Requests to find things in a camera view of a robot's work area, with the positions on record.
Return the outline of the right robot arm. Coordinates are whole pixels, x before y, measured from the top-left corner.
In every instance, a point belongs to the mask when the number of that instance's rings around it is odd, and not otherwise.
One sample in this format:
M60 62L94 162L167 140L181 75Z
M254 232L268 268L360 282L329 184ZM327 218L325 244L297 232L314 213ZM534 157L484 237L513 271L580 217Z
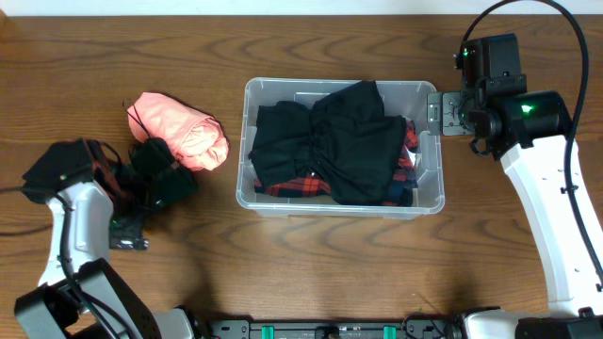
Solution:
M455 57L462 88L427 98L432 135L471 136L511 180L546 277L545 315L484 308L459 316L451 338L599 338L602 230L585 189L578 152L565 149L571 118L554 90L527 90L513 34L466 40Z

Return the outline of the dark green garment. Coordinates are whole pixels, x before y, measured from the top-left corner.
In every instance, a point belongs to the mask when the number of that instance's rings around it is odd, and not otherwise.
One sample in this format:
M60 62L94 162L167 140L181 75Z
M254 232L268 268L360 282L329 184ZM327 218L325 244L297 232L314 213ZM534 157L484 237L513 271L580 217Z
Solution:
M162 138L151 137L135 145L129 157L142 189L142 205L148 210L160 211L198 190L191 170L175 159Z

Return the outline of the large black garment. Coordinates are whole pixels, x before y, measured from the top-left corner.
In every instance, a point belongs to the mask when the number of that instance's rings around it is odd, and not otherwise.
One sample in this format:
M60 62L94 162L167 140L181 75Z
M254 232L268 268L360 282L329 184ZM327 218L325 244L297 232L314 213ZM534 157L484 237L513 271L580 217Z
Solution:
M261 105L248 158L263 188L317 179L346 205L380 205L389 193L408 121L387 116L374 81L361 81L312 107Z

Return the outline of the pink garment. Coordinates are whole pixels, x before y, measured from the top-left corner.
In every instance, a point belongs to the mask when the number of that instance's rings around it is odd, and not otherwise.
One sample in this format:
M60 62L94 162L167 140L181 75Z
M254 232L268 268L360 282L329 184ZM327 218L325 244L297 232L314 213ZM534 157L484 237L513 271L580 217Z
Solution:
M134 138L163 139L173 155L190 170L214 170L229 154L229 142L211 115L156 92L143 92L126 108Z

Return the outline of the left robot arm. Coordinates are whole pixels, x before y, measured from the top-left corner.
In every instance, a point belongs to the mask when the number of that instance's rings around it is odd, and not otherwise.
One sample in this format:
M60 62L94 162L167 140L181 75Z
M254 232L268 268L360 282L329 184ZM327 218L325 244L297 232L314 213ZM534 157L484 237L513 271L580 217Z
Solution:
M197 189L189 169L158 137L109 159L110 146L80 138L52 144L23 176L30 201L53 227L48 261L15 317L30 338L199 338L182 306L155 314L109 263L111 250L145 250L144 220Z

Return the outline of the red navy plaid shirt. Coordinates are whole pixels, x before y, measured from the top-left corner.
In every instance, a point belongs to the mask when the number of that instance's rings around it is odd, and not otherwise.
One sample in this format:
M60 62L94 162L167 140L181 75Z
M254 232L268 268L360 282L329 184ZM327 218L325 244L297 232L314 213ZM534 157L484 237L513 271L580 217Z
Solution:
M418 153L418 133L412 120L406 120L406 136L394 171L392 183L381 205L410 207L414 203L414 190L418 188L415 154ZM288 182L264 186L254 180L254 192L277 198L314 198L330 196L330 186L316 174L292 179Z

